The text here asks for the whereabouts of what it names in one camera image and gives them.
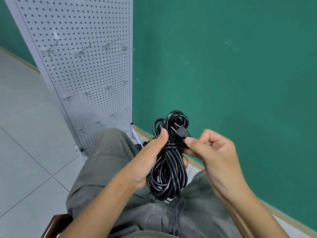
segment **floor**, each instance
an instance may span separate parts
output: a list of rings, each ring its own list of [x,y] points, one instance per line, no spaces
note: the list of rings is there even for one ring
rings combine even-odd
[[[0,237],[41,237],[66,213],[84,164],[74,145],[42,76],[0,51]],[[191,181],[199,170],[186,171]],[[292,238],[308,237],[277,220]]]

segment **pegboard frame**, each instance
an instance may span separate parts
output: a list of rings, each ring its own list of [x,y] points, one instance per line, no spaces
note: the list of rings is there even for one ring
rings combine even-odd
[[[61,97],[58,95],[58,92],[56,90],[56,88],[54,87],[53,81],[50,78],[50,75],[48,73],[48,70],[43,62],[42,59],[42,54],[39,53],[38,48],[34,42],[34,40],[31,37],[31,34],[28,30],[28,27],[22,17],[22,14],[19,11],[19,7],[18,4],[16,3],[15,0],[5,0],[20,32],[21,35],[24,39],[24,41],[26,42],[26,45],[29,48],[29,51],[31,53],[31,55],[33,56],[33,59],[38,67],[38,69],[40,70],[43,79],[53,97],[53,99],[55,100],[55,102],[57,103],[61,114],[75,140],[76,145],[78,146],[79,149],[82,149],[83,146],[81,144],[81,142],[79,141],[79,138],[76,134],[76,131],[71,123],[71,120],[62,104],[62,100]],[[129,47],[133,46],[133,0],[129,0]],[[129,51],[129,124],[132,122],[132,51]],[[130,137],[132,137],[132,131],[131,128],[129,128],[128,133],[130,134]]]

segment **olive green pants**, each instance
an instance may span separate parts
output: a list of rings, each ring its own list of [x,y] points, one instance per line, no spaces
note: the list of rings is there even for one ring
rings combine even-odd
[[[137,153],[129,137],[119,129],[106,129],[98,135],[66,200],[74,219]],[[138,189],[109,237],[170,237],[162,233],[189,238],[241,237],[204,171],[197,173],[182,190],[181,197],[169,204],[155,200],[147,186]]]

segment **white pegboard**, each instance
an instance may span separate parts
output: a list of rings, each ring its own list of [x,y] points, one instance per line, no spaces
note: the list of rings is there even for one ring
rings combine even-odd
[[[78,147],[89,153],[105,128],[117,127],[130,134],[132,51],[120,48],[132,48],[133,0],[6,2],[46,83],[53,84],[51,92],[58,94]],[[41,53],[57,40],[50,56]],[[107,46],[108,51],[102,47],[116,40]],[[75,56],[90,43],[83,60]]]

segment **black cable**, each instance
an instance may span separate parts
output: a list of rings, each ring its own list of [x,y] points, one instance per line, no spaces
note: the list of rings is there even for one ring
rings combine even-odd
[[[138,152],[141,151],[142,146],[141,146],[140,144],[135,144],[134,146],[136,147],[136,149],[137,149]]]
[[[187,185],[187,173],[182,152],[187,146],[183,139],[190,136],[187,127],[188,118],[181,111],[173,111],[166,119],[157,119],[153,124],[153,134],[157,138],[161,129],[168,132],[168,142],[157,156],[151,172],[146,177],[150,193],[158,200],[173,199]]]

